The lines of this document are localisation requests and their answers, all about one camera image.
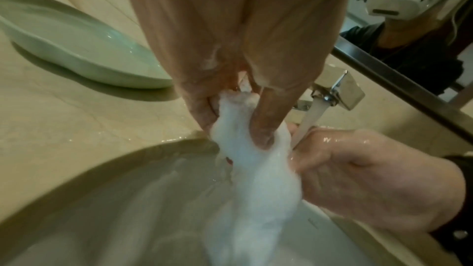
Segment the green plate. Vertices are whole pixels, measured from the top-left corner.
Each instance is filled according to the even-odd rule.
[[[107,24],[55,0],[0,0],[0,27],[28,52],[98,82],[172,85],[153,53]]]

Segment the faucet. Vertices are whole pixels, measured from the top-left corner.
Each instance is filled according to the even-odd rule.
[[[365,97],[353,76],[345,69],[335,65],[325,64],[320,76],[311,85],[310,96],[327,101],[330,106],[340,105],[346,110],[352,110]],[[294,109],[308,111],[312,106],[311,101],[298,100]]]

